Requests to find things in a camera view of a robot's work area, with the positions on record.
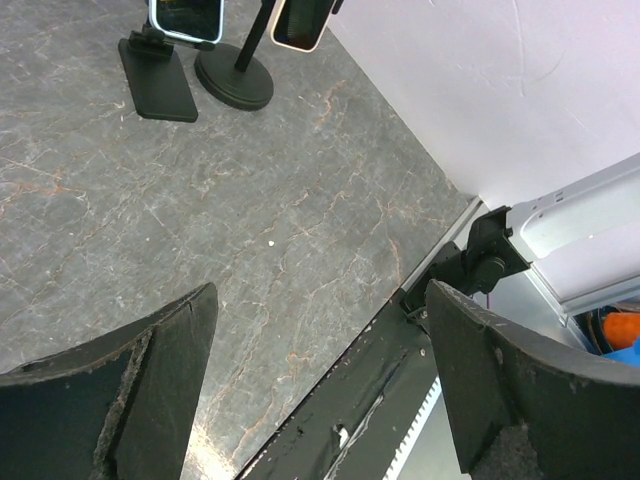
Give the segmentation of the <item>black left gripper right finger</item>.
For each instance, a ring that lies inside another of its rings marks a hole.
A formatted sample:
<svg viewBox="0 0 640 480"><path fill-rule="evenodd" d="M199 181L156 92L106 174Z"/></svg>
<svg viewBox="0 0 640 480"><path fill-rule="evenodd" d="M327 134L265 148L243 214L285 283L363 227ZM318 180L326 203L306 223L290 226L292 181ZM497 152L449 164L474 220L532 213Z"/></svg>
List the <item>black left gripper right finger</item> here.
<svg viewBox="0 0 640 480"><path fill-rule="evenodd" d="M426 306L462 472L638 478L638 368L538 334L438 281Z"/></svg>

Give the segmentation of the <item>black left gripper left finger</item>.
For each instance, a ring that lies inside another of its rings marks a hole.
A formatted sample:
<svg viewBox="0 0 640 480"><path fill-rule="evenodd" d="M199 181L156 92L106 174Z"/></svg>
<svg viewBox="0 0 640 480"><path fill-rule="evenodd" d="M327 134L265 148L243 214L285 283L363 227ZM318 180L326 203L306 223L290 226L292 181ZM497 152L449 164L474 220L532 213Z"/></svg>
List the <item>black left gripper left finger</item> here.
<svg viewBox="0 0 640 480"><path fill-rule="evenodd" d="M179 478L217 316L217 289L205 283L2 374L2 478Z"/></svg>

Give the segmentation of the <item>black folding phone stand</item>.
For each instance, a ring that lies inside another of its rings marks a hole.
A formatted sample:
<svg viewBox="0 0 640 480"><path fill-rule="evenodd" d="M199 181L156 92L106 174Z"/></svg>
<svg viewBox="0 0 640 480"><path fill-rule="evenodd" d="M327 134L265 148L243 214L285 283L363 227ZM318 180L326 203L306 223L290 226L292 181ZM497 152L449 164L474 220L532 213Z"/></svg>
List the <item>black folding phone stand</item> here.
<svg viewBox="0 0 640 480"><path fill-rule="evenodd" d="M136 112L145 119L193 123L198 118L175 45L213 51L215 44L168 37L148 24L118 43Z"/></svg>

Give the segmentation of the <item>black round base phone holder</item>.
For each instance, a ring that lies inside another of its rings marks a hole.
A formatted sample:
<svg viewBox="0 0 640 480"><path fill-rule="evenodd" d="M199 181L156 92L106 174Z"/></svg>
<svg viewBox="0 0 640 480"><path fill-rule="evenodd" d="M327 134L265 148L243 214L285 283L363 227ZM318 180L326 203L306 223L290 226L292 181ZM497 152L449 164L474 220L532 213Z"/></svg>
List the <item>black round base phone holder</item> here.
<svg viewBox="0 0 640 480"><path fill-rule="evenodd" d="M334 1L332 15L338 14L343 5L341 1ZM269 36L268 25L275 2L261 3L242 47L220 43L213 51L202 51L195 58L194 70L201 85L227 106L257 111L267 106L273 97L271 74L254 54L262 36Z"/></svg>

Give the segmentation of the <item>blue case phone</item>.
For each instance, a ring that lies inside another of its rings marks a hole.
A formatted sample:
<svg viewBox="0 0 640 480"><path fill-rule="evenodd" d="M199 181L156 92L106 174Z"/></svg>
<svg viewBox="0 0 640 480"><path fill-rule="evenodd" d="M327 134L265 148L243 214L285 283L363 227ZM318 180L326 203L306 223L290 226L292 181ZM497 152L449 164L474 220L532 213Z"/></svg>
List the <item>blue case phone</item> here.
<svg viewBox="0 0 640 480"><path fill-rule="evenodd" d="M223 34L223 0L148 0L150 25L171 39L217 44Z"/></svg>

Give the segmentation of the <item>beige case phone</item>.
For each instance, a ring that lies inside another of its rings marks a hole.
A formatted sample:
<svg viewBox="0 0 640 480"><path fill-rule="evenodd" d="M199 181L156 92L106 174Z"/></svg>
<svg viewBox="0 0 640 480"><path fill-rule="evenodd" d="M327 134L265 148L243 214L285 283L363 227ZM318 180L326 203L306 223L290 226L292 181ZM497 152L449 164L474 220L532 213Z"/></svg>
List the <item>beige case phone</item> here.
<svg viewBox="0 0 640 480"><path fill-rule="evenodd" d="M326 29L334 0L279 0L275 2L268 33L279 47L301 53L314 51Z"/></svg>

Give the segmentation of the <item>blue plastic bin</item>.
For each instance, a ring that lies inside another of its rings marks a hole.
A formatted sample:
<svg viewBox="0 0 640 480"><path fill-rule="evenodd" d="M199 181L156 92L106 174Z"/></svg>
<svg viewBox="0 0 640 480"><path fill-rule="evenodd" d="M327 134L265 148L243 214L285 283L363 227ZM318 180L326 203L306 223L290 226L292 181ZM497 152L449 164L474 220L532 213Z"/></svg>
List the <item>blue plastic bin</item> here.
<svg viewBox="0 0 640 480"><path fill-rule="evenodd" d="M637 338L630 347L604 354L604 357L636 368L640 367L640 338Z"/></svg>

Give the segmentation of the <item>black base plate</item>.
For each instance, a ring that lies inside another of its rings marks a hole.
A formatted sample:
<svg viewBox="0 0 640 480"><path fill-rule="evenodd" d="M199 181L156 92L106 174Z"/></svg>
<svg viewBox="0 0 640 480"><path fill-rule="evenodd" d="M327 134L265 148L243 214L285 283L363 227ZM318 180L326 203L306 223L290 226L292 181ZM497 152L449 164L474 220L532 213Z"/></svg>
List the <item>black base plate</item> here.
<svg viewBox="0 0 640 480"><path fill-rule="evenodd" d="M375 321L239 478L383 479L436 376L425 326Z"/></svg>

